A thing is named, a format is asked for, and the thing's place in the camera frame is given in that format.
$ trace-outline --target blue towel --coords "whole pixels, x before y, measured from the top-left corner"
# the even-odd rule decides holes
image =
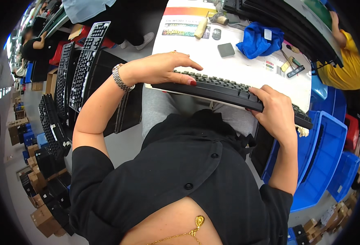
[[[264,29],[271,30],[271,41],[264,38]],[[252,22],[244,30],[244,40],[236,46],[248,59],[267,56],[282,49],[283,34],[279,28],[265,27],[259,22]]]

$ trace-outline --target woman's left arm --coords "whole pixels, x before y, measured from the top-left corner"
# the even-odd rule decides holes
[[[192,61],[189,55],[169,52],[128,62],[119,68],[119,76],[124,84],[129,87],[139,82],[148,84],[175,82],[196,85],[191,76],[173,72],[173,69],[179,66],[192,67],[199,71],[203,69]],[[110,76],[89,97],[79,112],[75,123],[73,149],[79,146],[91,146],[109,157],[103,132],[123,95],[124,91]]]

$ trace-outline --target white table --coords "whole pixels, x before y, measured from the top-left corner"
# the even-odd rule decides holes
[[[191,59],[200,64],[202,71],[194,70],[190,67],[177,67],[178,71],[191,71],[208,76],[216,76],[229,79],[237,83],[260,88],[267,84],[275,90],[289,96],[293,104],[298,105],[303,111],[309,110],[311,93],[311,65],[303,54],[292,52],[283,44],[282,50],[287,56],[293,56],[305,70],[294,77],[288,78],[279,72],[286,60],[280,51],[269,56],[259,56],[249,60],[243,55],[236,44],[243,40],[244,32],[229,26],[209,22],[207,28],[210,29],[208,39],[200,40],[191,36],[165,35],[167,30],[190,31],[192,28],[187,25],[197,25],[199,21],[210,12],[209,16],[216,13],[213,3],[189,0],[169,0],[161,23],[158,27],[155,39],[153,54],[170,52],[176,50],[189,54]],[[214,29],[221,30],[221,38],[212,38]],[[219,55],[217,45],[231,43],[235,55],[222,58]],[[286,74],[292,71],[289,67]]]

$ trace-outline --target black shirt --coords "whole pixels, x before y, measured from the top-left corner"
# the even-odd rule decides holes
[[[41,38],[34,38],[29,40],[23,45],[21,54],[25,60],[36,61],[36,60],[50,60],[56,51],[56,46],[51,45],[48,40],[45,40],[44,47],[42,49],[34,49],[33,43],[40,42]]]
[[[70,223],[90,244],[119,244],[148,215],[189,196],[224,245],[286,244],[293,196],[268,185],[258,189],[240,154],[244,143],[220,113],[201,110],[190,118],[169,115],[150,130],[135,159],[116,169],[101,151],[78,147]]]

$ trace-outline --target gold necklace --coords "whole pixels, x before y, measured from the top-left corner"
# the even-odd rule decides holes
[[[189,233],[184,233],[184,234],[180,234],[180,235],[175,235],[175,236],[168,236],[167,238],[161,239],[161,240],[157,240],[154,241],[152,243],[148,243],[147,245],[152,245],[158,242],[162,242],[171,238],[175,238],[175,237],[179,237],[179,236],[186,236],[186,235],[191,235],[192,237],[195,238],[195,240],[197,241],[197,243],[199,243],[199,245],[202,245],[200,243],[200,241],[195,237],[196,232],[200,229],[200,227],[202,226],[202,224],[204,223],[205,218],[202,215],[199,215],[195,218],[195,223],[196,223],[196,229],[191,230]]]

